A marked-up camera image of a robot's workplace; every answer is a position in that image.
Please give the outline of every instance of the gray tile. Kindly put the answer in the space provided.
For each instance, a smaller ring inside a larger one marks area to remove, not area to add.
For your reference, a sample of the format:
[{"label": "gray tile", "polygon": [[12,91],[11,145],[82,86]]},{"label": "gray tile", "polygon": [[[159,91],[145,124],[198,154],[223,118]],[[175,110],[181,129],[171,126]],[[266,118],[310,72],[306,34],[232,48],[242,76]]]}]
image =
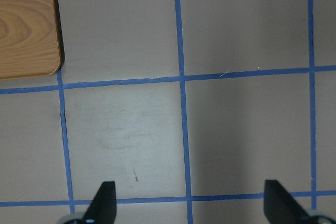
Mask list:
[{"label": "gray tile", "polygon": [[[76,211],[85,212],[88,206],[76,206]],[[130,223],[176,223],[187,224],[185,202],[162,202],[141,204],[118,204],[115,224]]]},{"label": "gray tile", "polygon": [[59,0],[64,81],[179,74],[174,0]]},{"label": "gray tile", "polygon": [[310,190],[307,74],[186,85],[193,195]]},{"label": "gray tile", "polygon": [[336,72],[316,73],[317,188],[336,190]]},{"label": "gray tile", "polygon": [[58,92],[0,102],[1,201],[67,200]]},{"label": "gray tile", "polygon": [[[310,198],[296,199],[304,208],[310,208]],[[262,199],[193,202],[195,224],[258,223],[268,224],[262,209]]]},{"label": "gray tile", "polygon": [[323,196],[317,198],[317,209],[336,219],[336,196]]},{"label": "gray tile", "polygon": [[0,223],[55,224],[66,214],[68,206],[0,207]]},{"label": "gray tile", "polygon": [[179,83],[66,90],[75,199],[185,195]]},{"label": "gray tile", "polygon": [[181,0],[186,74],[308,66],[307,0]]},{"label": "gray tile", "polygon": [[51,85],[57,85],[56,74],[52,74],[51,76],[0,81],[0,89],[29,88]]},{"label": "gray tile", "polygon": [[314,0],[313,11],[315,63],[336,64],[336,0]]}]

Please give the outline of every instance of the white scratch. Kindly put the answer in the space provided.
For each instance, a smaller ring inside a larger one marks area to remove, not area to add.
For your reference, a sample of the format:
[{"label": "white scratch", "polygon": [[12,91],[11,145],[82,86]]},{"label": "white scratch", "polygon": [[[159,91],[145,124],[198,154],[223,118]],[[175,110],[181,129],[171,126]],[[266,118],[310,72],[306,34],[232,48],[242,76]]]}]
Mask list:
[{"label": "white scratch", "polygon": [[219,76],[219,77],[222,77],[223,75],[225,75],[226,73],[228,73],[229,72],[229,70],[226,70],[226,72],[224,73],[224,74],[222,74],[221,76]]}]

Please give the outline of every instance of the floor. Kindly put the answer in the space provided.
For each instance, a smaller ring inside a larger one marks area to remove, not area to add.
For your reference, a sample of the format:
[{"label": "floor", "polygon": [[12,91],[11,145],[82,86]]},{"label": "floor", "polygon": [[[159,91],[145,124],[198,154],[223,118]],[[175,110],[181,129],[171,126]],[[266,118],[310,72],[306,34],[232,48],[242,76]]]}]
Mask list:
[{"label": "floor", "polygon": [[336,216],[336,0],[59,0],[65,63],[0,82],[0,223],[115,180],[116,223],[267,223],[278,179]]}]

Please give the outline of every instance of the wooden board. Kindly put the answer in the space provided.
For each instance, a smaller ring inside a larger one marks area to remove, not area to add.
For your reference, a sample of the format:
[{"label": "wooden board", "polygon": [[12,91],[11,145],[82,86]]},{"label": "wooden board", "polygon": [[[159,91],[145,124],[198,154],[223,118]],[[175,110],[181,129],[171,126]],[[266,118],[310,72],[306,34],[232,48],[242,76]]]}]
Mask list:
[{"label": "wooden board", "polygon": [[0,79],[49,75],[60,63],[54,0],[0,0]]}]

